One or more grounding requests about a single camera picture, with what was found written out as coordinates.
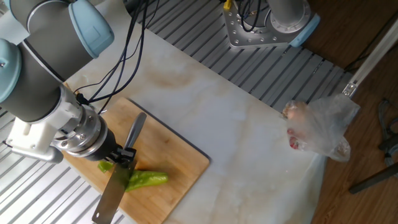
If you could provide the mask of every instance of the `green pepper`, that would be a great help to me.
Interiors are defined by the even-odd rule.
[[[169,181],[169,176],[164,172],[135,170],[132,173],[126,192],[140,187],[164,184],[167,181]]]
[[[106,171],[112,169],[113,164],[107,161],[100,161],[98,164],[98,168],[105,173]]]

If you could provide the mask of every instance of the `black cable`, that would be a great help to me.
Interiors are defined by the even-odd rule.
[[[253,25],[251,26],[251,28],[250,28],[250,29],[247,29],[246,26],[244,25],[244,17],[245,17],[245,16],[244,16],[244,13],[245,13],[247,7],[249,6],[249,4],[250,4],[250,0],[248,0],[248,1],[245,3],[244,8],[243,8],[243,13],[241,13],[241,5],[242,5],[242,2],[240,2],[240,3],[239,3],[239,6],[238,6],[238,14],[239,14],[239,16],[241,17],[241,25],[242,25],[242,28],[243,28],[243,30],[244,30],[245,32],[252,32],[252,31],[254,30],[254,28],[256,27],[257,21],[258,21],[258,19],[259,19],[260,10],[261,10],[261,8],[260,8],[260,7],[261,7],[261,0],[258,0],[256,18],[254,18],[254,23],[253,23]]]
[[[147,0],[147,1],[146,1],[146,8],[144,9],[144,19],[143,19],[143,21],[142,21],[142,28],[143,28],[144,30],[145,30],[145,19],[146,19],[146,12],[147,12],[147,5],[148,5],[148,2],[149,2],[149,1]],[[129,31],[128,31],[128,33],[127,33],[127,38],[126,38],[126,46],[125,46],[124,51],[123,51],[122,68],[121,68],[121,70],[120,70],[119,78],[118,78],[118,80],[117,80],[117,82],[116,82],[116,84],[115,84],[115,86],[114,86],[113,91],[112,91],[111,94],[108,96],[108,99],[106,100],[105,104],[104,104],[103,107],[98,111],[98,114],[101,114],[101,113],[102,113],[102,111],[105,109],[105,107],[106,107],[106,106],[108,105],[108,103],[111,101],[112,96],[115,94],[115,91],[116,91],[116,89],[117,89],[118,86],[119,86],[119,83],[120,83],[121,78],[122,78],[122,75],[123,75],[124,67],[125,67],[125,65],[126,65],[126,55],[127,55],[128,44],[129,44],[129,42],[130,42],[130,38],[131,38],[131,36],[132,36],[132,31],[133,31],[133,29],[134,29],[134,25],[135,25],[135,23],[136,23],[136,21],[137,21],[138,14],[139,14],[139,10],[141,9],[141,7],[142,7],[142,1],[140,1],[139,6],[137,7],[136,11],[134,12],[133,18],[131,19],[130,28],[129,28]],[[90,98],[89,102],[91,102],[91,101],[94,99],[94,97],[95,97],[99,92],[100,92],[100,90],[97,91],[97,92]]]
[[[117,64],[116,64],[116,68],[119,67],[120,63],[122,63],[123,57],[125,56],[126,52],[127,52],[127,48],[130,42],[130,38],[132,35],[132,31],[134,29],[134,26],[136,24],[137,18],[138,18],[138,12],[139,9],[142,7],[142,1],[139,2],[139,5],[137,7],[137,9],[133,12],[133,16],[131,18],[131,22],[130,22],[130,26],[129,26],[129,30],[127,32],[127,37],[126,37],[126,44],[124,46],[124,50],[122,52],[122,55],[120,56],[120,59],[118,60]],[[101,90],[105,87],[105,85],[110,81],[110,79],[112,78],[113,74],[115,73],[116,69],[114,69],[111,74],[108,76],[108,78],[105,80],[105,82],[98,88],[98,90],[94,93],[94,95],[88,100],[90,103],[92,102],[92,100],[94,100],[94,98],[101,92]]]
[[[5,146],[7,146],[7,147],[10,147],[10,148],[12,148],[12,146],[10,146],[10,145],[8,145],[7,144],[7,142],[6,142],[6,140],[3,140],[3,142],[2,142]]]
[[[145,29],[148,28],[149,24],[150,24],[150,23],[152,22],[152,20],[154,19],[155,15],[156,15],[156,12],[157,12],[157,10],[158,10],[158,8],[159,8],[159,3],[160,3],[160,1],[158,0],[158,1],[157,1],[157,4],[156,4],[155,11],[154,11],[154,14],[152,15],[152,17],[151,17],[151,19],[149,20],[148,24],[145,26]],[[133,52],[130,56],[128,56],[128,58],[126,58],[126,60],[129,60],[130,58],[132,58],[132,57],[136,54],[141,39],[142,39],[142,36],[140,36],[140,38],[139,38],[139,40],[138,40],[138,42],[137,42],[136,48],[134,49],[134,52]],[[107,77],[113,70],[117,69],[117,67],[118,67],[118,65],[115,65],[115,66],[103,77],[103,79],[102,79],[101,81],[99,81],[98,83],[93,83],[93,84],[81,86],[81,87],[77,88],[73,93],[75,94],[77,91],[79,91],[79,90],[81,90],[81,89],[83,89],[83,88],[87,88],[87,87],[96,86],[96,85],[101,84],[101,83],[106,79],[106,77]]]
[[[140,46],[140,51],[139,51],[139,55],[138,55],[138,59],[137,59],[137,65],[136,65],[136,68],[134,69],[134,72],[130,76],[129,80],[120,89],[118,89],[116,91],[113,91],[112,93],[110,93],[108,95],[105,95],[105,96],[102,96],[102,97],[99,97],[99,98],[96,98],[96,99],[92,99],[92,100],[90,100],[90,103],[97,102],[99,100],[104,100],[104,99],[107,99],[107,98],[111,98],[112,96],[120,93],[121,91],[123,91],[125,89],[125,87],[128,86],[128,84],[131,83],[131,80],[135,77],[135,75],[136,75],[136,73],[138,71],[138,68],[139,68],[139,64],[141,62],[142,50],[144,49],[145,18],[146,18],[148,5],[149,5],[148,2],[146,2],[146,6],[145,6],[146,8],[144,9],[144,20],[142,21],[143,26],[142,26],[142,30],[141,30],[141,35],[142,35],[141,46]]]
[[[357,63],[360,62],[364,59],[366,59],[370,54],[365,55],[365,53],[371,48],[371,46],[373,45],[373,43],[379,38],[379,36],[383,33],[383,31],[387,28],[387,26],[398,16],[398,11],[396,11],[390,18],[389,20],[383,25],[383,27],[379,30],[379,32],[376,34],[376,36],[370,41],[370,43],[366,46],[366,48],[361,52],[361,54],[358,56],[357,59],[355,59],[354,61],[352,61],[350,64],[348,64],[344,70],[345,72],[350,72],[353,70],[356,70],[358,68],[353,68],[353,66]],[[391,52],[391,50],[395,48],[395,46],[393,46],[387,53]]]
[[[394,46],[392,46],[392,47],[390,48],[390,50],[387,51],[386,54],[391,53],[394,49],[397,48],[397,46],[398,46],[398,43],[396,43]],[[363,56],[363,57],[361,57],[361,58],[357,58],[354,62],[351,62],[349,65],[347,65],[347,67],[352,67],[352,66],[353,66],[354,64],[356,64],[357,62],[360,62],[360,61],[362,61],[362,60],[364,60],[364,59],[367,59],[367,57],[368,57],[369,55],[370,55],[370,54],[367,54],[367,55],[365,55],[365,56]],[[345,72],[352,72],[352,71],[357,70],[357,69],[359,69],[359,68],[360,68],[360,66],[359,66],[359,67],[355,67],[355,68],[351,68],[351,69],[347,69]]]

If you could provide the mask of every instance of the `knife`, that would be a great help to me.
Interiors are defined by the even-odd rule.
[[[122,151],[127,152],[132,158],[132,162],[117,163],[108,184],[105,187],[104,193],[102,194],[101,200],[97,205],[91,220],[96,224],[110,224],[116,213],[120,201],[123,198],[124,192],[129,185],[130,178],[137,164],[135,149],[131,149],[136,142],[139,133],[144,126],[146,120],[146,114],[140,113],[136,120],[133,122],[129,136],[127,137],[124,149]]]

